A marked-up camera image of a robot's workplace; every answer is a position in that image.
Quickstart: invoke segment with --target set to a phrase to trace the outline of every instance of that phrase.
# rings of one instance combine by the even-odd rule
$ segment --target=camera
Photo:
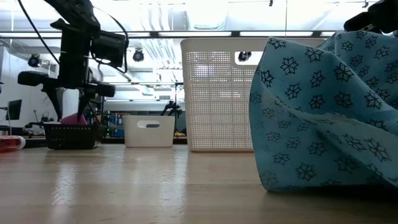
[[[238,60],[240,62],[245,62],[249,60],[250,57],[251,57],[251,52],[241,52],[239,53]]]
[[[136,49],[136,52],[132,56],[132,59],[135,62],[141,62],[144,60],[144,53],[142,53],[142,49]]]
[[[32,68],[39,68],[42,66],[42,61],[39,54],[32,54],[27,64]]]

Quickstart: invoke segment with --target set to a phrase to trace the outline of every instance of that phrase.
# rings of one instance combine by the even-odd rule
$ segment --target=pink object
[[[61,124],[69,124],[69,125],[73,125],[73,124],[87,125],[86,118],[83,115],[80,117],[80,120],[77,121],[77,113],[61,119],[60,122],[61,122]]]
[[[26,140],[20,136],[0,136],[0,152],[11,152],[25,147]]]

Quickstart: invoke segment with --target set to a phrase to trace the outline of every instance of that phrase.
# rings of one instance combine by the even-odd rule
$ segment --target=white mesh basket
[[[317,46],[322,39],[292,39]],[[236,52],[262,52],[267,39],[186,39],[181,43],[188,146],[194,152],[252,151],[249,92],[257,65]]]

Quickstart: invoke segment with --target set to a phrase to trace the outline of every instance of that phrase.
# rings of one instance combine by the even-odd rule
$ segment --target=wall
[[[17,83],[18,74],[21,71],[35,70],[48,73],[43,68],[33,69],[27,64],[23,57],[11,55],[7,48],[0,47],[0,79],[2,93],[0,94],[0,107],[5,107],[8,101],[22,100],[21,116],[17,121],[11,121],[12,127],[24,127],[29,122],[36,122],[34,110],[37,110],[37,117],[40,120],[42,114],[49,114],[50,118],[57,119],[57,114],[47,98],[47,95],[41,92],[41,85],[36,87],[23,86]],[[6,112],[0,111],[0,120],[6,115]],[[8,121],[2,121],[0,125],[8,126]]]

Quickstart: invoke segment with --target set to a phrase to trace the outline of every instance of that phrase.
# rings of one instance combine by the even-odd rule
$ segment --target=office room
[[[398,223],[397,14],[0,0],[2,223]]]

